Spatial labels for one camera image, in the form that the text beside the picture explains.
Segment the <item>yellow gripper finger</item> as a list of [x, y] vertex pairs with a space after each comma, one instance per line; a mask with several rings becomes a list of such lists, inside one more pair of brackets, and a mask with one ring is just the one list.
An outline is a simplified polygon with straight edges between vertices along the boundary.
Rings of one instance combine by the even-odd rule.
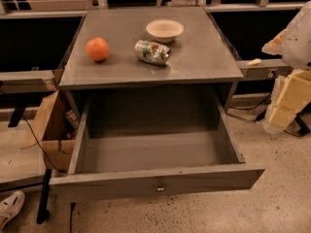
[[311, 102], [311, 71], [295, 69], [275, 79], [271, 103], [266, 109], [263, 129], [276, 134], [288, 128]]
[[272, 40], [266, 43], [262, 48], [261, 51], [263, 53], [267, 53], [270, 55], [281, 55], [282, 54], [282, 44], [283, 38], [286, 35], [287, 30], [284, 29], [279, 32]]

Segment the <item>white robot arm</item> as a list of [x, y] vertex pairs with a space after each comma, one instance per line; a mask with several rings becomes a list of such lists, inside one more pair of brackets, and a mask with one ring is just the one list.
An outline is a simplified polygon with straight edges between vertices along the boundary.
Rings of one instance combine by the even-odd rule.
[[270, 134], [285, 130], [311, 102], [311, 2], [307, 2], [288, 26], [266, 43], [262, 52], [280, 54], [294, 70], [275, 80], [263, 129]]

